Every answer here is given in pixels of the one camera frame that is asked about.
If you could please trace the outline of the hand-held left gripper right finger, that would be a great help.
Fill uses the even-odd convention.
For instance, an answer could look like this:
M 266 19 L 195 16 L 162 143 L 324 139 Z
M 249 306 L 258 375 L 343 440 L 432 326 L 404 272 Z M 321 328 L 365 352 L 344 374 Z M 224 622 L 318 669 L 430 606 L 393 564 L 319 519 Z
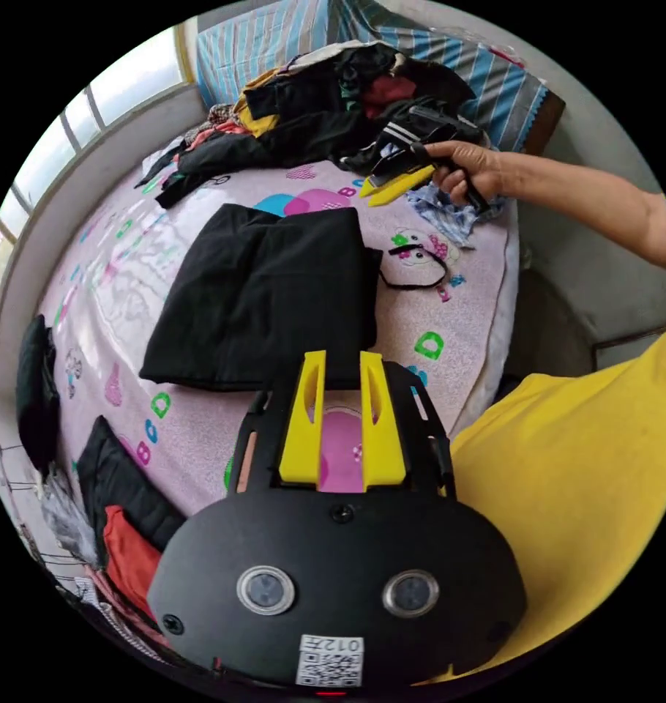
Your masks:
M 359 367 L 364 489 L 399 486 L 406 468 L 383 358 L 362 351 Z

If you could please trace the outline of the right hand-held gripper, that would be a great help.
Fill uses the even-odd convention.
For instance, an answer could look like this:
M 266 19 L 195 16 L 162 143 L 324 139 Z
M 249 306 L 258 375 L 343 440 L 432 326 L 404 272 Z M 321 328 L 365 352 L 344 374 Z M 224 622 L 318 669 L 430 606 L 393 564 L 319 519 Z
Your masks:
M 359 197 L 369 207 L 391 204 L 407 192 L 425 185 L 435 165 L 426 146 L 444 141 L 484 143 L 484 131 L 466 119 L 423 108 L 410 107 L 411 125 L 390 121 L 376 141 L 354 157 L 343 157 L 341 164 L 364 176 Z

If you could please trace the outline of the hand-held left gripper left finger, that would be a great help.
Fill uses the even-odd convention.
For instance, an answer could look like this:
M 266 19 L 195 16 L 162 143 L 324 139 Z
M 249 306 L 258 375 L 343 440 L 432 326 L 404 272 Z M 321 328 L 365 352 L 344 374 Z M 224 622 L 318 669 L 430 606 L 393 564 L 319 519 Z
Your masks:
M 315 489 L 320 485 L 325 377 L 326 352 L 305 353 L 280 457 L 284 483 Z

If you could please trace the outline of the person's right hand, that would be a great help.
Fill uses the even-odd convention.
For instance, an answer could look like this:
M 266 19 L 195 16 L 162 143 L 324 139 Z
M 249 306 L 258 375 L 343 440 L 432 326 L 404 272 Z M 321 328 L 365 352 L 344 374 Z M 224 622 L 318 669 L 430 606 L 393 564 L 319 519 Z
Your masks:
M 472 185 L 486 201 L 504 194 L 501 155 L 464 141 L 444 141 L 426 146 L 435 165 L 433 184 L 457 206 L 469 203 Z

